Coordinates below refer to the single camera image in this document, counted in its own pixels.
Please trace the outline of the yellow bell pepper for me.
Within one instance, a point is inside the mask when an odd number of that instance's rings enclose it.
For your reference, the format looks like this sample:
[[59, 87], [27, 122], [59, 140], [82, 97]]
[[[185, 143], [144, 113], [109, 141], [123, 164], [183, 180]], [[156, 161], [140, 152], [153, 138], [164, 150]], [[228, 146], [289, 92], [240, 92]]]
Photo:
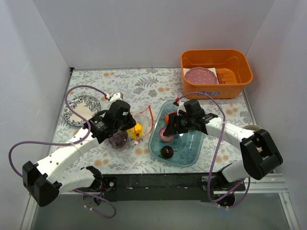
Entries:
[[142, 136], [142, 126], [139, 123], [127, 130], [127, 134], [130, 139], [138, 139]]

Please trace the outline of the blue floral plate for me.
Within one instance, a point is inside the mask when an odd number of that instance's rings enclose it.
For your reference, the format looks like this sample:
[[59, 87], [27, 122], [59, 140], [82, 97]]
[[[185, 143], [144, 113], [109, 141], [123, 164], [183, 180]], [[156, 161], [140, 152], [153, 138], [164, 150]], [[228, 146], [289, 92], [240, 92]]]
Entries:
[[[100, 102], [93, 96], [81, 95], [69, 101], [69, 106], [86, 120], [91, 119], [101, 111]], [[74, 114], [68, 107], [64, 108], [65, 121], [75, 127], [82, 127], [85, 121]]]

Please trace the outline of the orange fruit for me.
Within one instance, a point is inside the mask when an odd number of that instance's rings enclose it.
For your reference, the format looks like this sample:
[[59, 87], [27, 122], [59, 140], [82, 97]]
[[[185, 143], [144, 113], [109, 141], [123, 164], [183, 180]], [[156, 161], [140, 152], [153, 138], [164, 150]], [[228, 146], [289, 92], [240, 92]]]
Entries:
[[166, 124], [168, 124], [168, 122], [169, 122], [169, 115], [167, 115], [167, 116], [165, 117], [164, 121], [165, 121]]

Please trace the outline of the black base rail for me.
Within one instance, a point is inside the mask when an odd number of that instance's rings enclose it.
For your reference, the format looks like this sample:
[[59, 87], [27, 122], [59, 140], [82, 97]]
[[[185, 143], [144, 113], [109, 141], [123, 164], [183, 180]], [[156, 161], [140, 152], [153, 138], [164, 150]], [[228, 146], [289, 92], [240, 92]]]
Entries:
[[109, 201], [198, 200], [209, 202], [204, 190], [208, 173], [106, 174], [105, 196]]

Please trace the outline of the red grape bunch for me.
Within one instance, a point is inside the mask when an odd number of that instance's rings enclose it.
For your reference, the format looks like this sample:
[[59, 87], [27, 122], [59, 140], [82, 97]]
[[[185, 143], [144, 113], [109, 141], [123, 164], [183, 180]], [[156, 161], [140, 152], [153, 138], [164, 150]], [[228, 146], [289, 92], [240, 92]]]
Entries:
[[114, 149], [123, 148], [128, 141], [128, 134], [126, 131], [118, 131], [111, 138], [108, 139], [108, 143]]

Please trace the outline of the beige ceramic bowl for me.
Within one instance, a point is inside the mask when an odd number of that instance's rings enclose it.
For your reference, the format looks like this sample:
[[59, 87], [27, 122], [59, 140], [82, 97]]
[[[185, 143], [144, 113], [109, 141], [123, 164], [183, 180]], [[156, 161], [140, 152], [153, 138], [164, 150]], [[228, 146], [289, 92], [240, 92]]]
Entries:
[[243, 128], [246, 129], [246, 130], [252, 130], [252, 131], [259, 131], [259, 130], [261, 130], [261, 127], [257, 126], [257, 125], [246, 125]]

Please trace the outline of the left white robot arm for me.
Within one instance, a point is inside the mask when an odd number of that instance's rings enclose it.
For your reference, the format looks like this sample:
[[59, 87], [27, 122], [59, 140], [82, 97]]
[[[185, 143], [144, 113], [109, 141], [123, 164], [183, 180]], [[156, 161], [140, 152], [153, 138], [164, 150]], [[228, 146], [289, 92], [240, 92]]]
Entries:
[[78, 188], [88, 188], [93, 192], [100, 190], [103, 176], [97, 168], [87, 166], [70, 173], [65, 173], [65, 170], [118, 131], [126, 131], [135, 125], [130, 105], [123, 100], [112, 102], [109, 109], [97, 113], [85, 123], [65, 147], [36, 163], [25, 163], [22, 167], [24, 187], [40, 207], [47, 206], [63, 192]]

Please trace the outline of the floral tablecloth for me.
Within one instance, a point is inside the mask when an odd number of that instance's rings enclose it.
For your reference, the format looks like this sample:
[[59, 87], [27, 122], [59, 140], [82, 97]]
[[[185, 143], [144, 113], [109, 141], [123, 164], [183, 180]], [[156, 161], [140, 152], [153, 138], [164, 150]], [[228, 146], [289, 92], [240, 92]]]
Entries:
[[[150, 105], [154, 118], [168, 100], [182, 95], [180, 69], [124, 69], [124, 70], [75, 70], [70, 78], [72, 92], [69, 99], [91, 95], [100, 101], [102, 109], [108, 107], [103, 93], [123, 93], [132, 111]], [[254, 123], [246, 97], [241, 93], [235, 99], [201, 100], [202, 108], [209, 113], [225, 116], [228, 123], [244, 127]], [[154, 158], [148, 149], [148, 138], [124, 150], [113, 150], [102, 143], [77, 159], [69, 172], [94, 166], [103, 174], [141, 173], [202, 173], [241, 160], [240, 151], [227, 142], [205, 136], [196, 163], [189, 167], [168, 165]]]

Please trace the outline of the orange plastic basin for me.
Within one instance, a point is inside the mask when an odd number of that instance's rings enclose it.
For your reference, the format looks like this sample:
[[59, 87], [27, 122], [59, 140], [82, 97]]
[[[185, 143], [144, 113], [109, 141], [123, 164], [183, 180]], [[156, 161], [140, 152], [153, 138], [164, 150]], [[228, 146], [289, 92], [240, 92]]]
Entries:
[[181, 88], [189, 99], [233, 99], [252, 82], [246, 56], [235, 49], [187, 50], [181, 55]]

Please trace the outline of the dark purple plum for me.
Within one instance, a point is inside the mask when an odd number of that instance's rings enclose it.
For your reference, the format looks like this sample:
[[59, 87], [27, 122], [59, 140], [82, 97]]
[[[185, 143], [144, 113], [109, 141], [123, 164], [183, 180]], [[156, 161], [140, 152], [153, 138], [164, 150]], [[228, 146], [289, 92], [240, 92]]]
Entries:
[[163, 159], [170, 159], [174, 155], [174, 150], [171, 146], [163, 146], [160, 149], [160, 155]]

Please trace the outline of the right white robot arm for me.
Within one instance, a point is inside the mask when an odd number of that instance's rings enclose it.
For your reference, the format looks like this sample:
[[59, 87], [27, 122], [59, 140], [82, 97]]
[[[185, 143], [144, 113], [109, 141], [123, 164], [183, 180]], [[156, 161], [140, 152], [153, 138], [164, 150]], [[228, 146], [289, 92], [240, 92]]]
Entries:
[[196, 130], [217, 137], [241, 152], [242, 160], [220, 169], [211, 182], [222, 190], [230, 189], [236, 181], [246, 178], [261, 180], [283, 163], [283, 158], [267, 130], [257, 131], [226, 123], [218, 115], [206, 113], [197, 100], [173, 103], [177, 112], [168, 116], [163, 135], [173, 136]]

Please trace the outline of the blue transparent plastic tray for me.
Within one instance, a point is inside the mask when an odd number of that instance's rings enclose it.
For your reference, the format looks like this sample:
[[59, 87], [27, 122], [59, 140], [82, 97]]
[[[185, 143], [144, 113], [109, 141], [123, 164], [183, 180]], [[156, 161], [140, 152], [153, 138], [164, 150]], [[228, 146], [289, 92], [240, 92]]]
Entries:
[[[189, 130], [188, 133], [175, 135], [170, 142], [163, 142], [159, 136], [160, 130], [166, 127], [164, 121], [166, 115], [176, 111], [177, 107], [173, 105], [172, 100], [162, 105], [150, 135], [148, 149], [154, 158], [168, 165], [189, 167], [199, 158], [204, 134], [196, 130]], [[169, 159], [164, 159], [161, 155], [162, 148], [165, 146], [170, 146], [174, 151], [173, 156]]]

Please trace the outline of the purple onion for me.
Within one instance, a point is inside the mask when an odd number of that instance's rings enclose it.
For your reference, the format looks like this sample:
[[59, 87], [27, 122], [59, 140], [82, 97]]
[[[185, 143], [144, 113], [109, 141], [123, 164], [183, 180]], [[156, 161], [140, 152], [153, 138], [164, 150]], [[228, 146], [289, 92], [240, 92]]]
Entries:
[[170, 142], [174, 139], [174, 135], [170, 135], [170, 136], [164, 136], [164, 131], [166, 130], [166, 127], [160, 129], [159, 131], [159, 138], [162, 142]]

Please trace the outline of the clear zip top bag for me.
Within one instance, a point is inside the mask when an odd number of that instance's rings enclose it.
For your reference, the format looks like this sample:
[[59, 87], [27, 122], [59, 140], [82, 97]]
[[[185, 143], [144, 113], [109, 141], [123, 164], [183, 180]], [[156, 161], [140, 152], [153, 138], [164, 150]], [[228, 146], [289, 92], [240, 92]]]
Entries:
[[106, 140], [108, 147], [115, 150], [124, 150], [140, 144], [149, 137], [154, 127], [154, 117], [150, 105], [138, 111], [131, 112], [136, 121], [136, 125], [126, 131], [118, 131], [113, 137]]

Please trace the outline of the pink dotted plate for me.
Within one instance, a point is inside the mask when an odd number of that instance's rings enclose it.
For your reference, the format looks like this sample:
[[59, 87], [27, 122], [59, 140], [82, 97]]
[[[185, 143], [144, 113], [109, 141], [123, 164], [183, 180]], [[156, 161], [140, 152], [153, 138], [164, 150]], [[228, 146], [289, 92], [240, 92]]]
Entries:
[[183, 69], [185, 79], [192, 84], [218, 84], [218, 78], [215, 68], [184, 68]]

